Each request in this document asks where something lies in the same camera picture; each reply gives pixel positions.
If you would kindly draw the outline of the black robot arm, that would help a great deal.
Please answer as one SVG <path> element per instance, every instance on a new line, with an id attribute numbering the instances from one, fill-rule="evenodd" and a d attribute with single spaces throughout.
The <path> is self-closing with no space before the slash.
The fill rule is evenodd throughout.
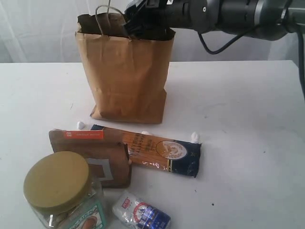
<path id="1" fill-rule="evenodd" d="M 125 30 L 139 36 L 149 29 L 189 29 L 200 34 L 222 31 L 276 41 L 305 31 L 303 0 L 134 0 L 125 10 Z"/>

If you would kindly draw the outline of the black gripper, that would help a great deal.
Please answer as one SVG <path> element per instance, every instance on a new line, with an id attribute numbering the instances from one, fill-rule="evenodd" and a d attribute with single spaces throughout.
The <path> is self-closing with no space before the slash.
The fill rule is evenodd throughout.
<path id="1" fill-rule="evenodd" d="M 134 0 L 125 10 L 124 29 L 128 35 L 141 37 L 148 31 L 168 28 L 196 30 L 193 17 L 196 0 Z"/>

